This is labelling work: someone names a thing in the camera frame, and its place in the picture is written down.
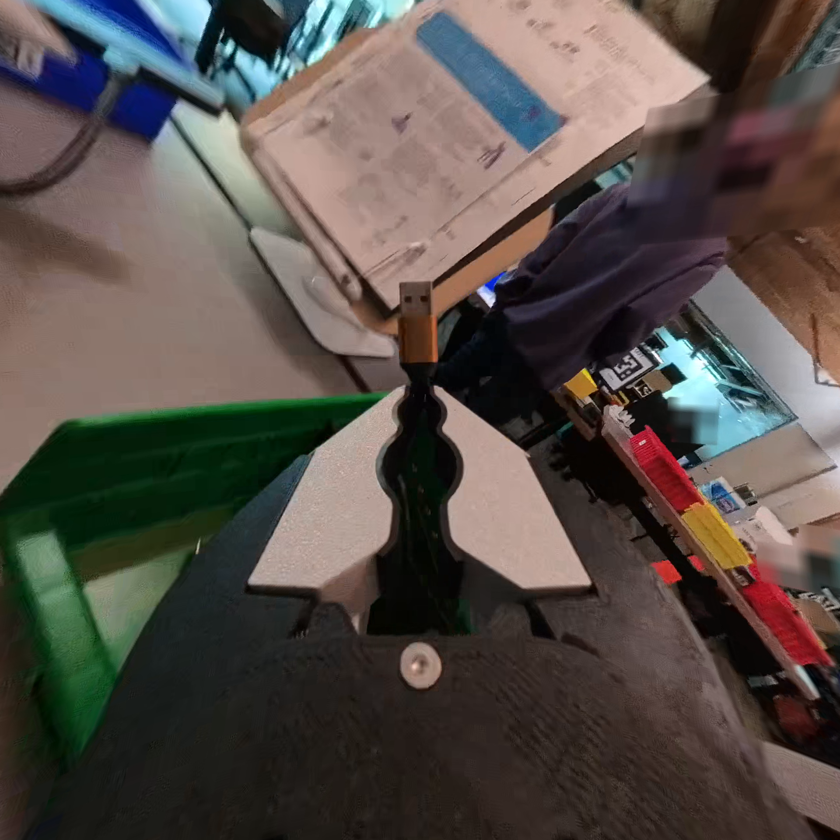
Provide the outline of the red plastic bin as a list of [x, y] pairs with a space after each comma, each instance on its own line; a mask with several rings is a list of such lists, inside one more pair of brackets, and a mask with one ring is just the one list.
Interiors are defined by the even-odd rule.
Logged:
[[697, 486], [651, 427], [628, 443], [639, 468], [680, 515], [702, 503]]
[[741, 588], [741, 594], [797, 665], [835, 666], [834, 659], [780, 586], [755, 576]]

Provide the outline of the marker sign on stand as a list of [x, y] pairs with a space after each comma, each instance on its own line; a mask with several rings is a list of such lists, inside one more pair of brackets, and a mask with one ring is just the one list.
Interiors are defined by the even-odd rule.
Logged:
[[658, 352], [642, 344], [601, 366], [598, 375], [611, 392], [617, 393], [656, 370], [662, 363]]

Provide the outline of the green plastic bin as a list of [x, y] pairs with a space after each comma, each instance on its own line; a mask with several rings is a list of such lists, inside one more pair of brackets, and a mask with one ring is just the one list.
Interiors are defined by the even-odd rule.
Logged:
[[115, 690], [133, 679], [156, 708], [209, 704], [306, 632], [314, 584], [289, 595], [247, 580], [317, 455], [358, 420], [396, 421], [373, 455], [385, 478], [385, 536], [374, 553], [374, 635], [473, 632], [463, 573], [438, 510], [455, 455], [434, 427], [429, 390], [236, 403], [68, 421], [2, 493], [2, 558], [33, 648], [33, 693], [62, 770], [95, 739]]

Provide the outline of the orange cone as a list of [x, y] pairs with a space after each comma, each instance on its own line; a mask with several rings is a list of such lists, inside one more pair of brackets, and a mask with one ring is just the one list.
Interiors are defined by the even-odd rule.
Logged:
[[[698, 574], [708, 576], [708, 572], [700, 559], [691, 554], [687, 558], [690, 566]], [[650, 564], [650, 567], [661, 578], [666, 585], [675, 585], [683, 579], [683, 575], [677, 570], [674, 564], [669, 560], [655, 561]]]

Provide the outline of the printed instruction sheet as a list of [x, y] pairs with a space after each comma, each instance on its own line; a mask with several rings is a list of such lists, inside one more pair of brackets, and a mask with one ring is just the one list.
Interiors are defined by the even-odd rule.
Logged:
[[504, 7], [425, 4], [377, 31], [258, 129], [259, 149], [388, 308], [476, 245], [453, 224], [562, 130]]

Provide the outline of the large blue plastic bin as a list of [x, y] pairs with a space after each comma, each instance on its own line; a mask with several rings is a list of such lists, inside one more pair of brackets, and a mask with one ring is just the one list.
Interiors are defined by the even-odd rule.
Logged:
[[[76, 58], [40, 49], [16, 38], [2, 37], [1, 75], [40, 97], [75, 112], [90, 112], [106, 86], [108, 66], [86, 47]], [[175, 105], [172, 94], [135, 81], [108, 118], [112, 126], [149, 142], [156, 140]]]

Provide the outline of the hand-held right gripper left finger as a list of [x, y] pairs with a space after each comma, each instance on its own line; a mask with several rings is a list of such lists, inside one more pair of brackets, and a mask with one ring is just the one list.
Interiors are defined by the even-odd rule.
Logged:
[[405, 394], [395, 389], [313, 451], [248, 578], [250, 592], [339, 604], [365, 630], [380, 594], [376, 561], [395, 539], [380, 466]]

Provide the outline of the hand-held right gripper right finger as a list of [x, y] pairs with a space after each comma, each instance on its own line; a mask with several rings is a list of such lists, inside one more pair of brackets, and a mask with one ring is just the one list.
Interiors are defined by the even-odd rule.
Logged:
[[439, 433], [455, 452], [444, 503], [444, 537], [464, 564], [462, 596], [472, 617], [593, 587], [527, 453], [441, 388]]

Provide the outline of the yellow plastic bin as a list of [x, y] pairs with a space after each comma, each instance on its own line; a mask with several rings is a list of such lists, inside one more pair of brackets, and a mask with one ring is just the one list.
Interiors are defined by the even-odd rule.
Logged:
[[751, 553], [708, 501], [695, 502], [680, 515], [680, 518], [722, 570], [732, 571], [753, 564]]

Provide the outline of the blue white wipes pack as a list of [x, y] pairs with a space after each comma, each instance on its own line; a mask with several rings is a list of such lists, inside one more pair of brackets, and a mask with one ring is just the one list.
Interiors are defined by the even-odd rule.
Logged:
[[749, 506], [748, 502], [723, 477], [701, 484], [699, 491], [723, 517], [742, 511]]

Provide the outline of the black cable orange plugs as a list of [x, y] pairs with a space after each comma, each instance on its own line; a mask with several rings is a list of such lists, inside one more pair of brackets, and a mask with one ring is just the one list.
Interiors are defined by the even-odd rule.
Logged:
[[397, 439], [404, 455], [413, 445], [417, 432], [427, 423], [434, 404], [434, 376], [438, 367], [438, 319], [434, 311], [431, 281], [400, 284], [397, 324], [400, 363], [408, 384], [397, 416]]

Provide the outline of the wooden document stand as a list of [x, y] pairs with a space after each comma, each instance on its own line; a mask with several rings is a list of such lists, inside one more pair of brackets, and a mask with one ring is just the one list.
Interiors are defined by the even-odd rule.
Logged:
[[[342, 58], [360, 48], [377, 31], [395, 24], [425, 4], [415, 5], [402, 17], [380, 27], [348, 36], [309, 68], [257, 102], [240, 123], [244, 152], [281, 207], [297, 226], [302, 241], [274, 234], [261, 227], [250, 232], [250, 242], [265, 263], [310, 335], [325, 350], [341, 356], [389, 359], [395, 353], [396, 311], [388, 308], [361, 274], [352, 267], [303, 201], [259, 149], [258, 130], [274, 111], [307, 91]], [[476, 245], [435, 280], [434, 310], [443, 312], [466, 298], [486, 281], [515, 266], [550, 228], [550, 209], [563, 196], [603, 174], [635, 152], [642, 130], [627, 142], [582, 166], [572, 167], [554, 145], [548, 153], [528, 159], [453, 224], [468, 245]]]

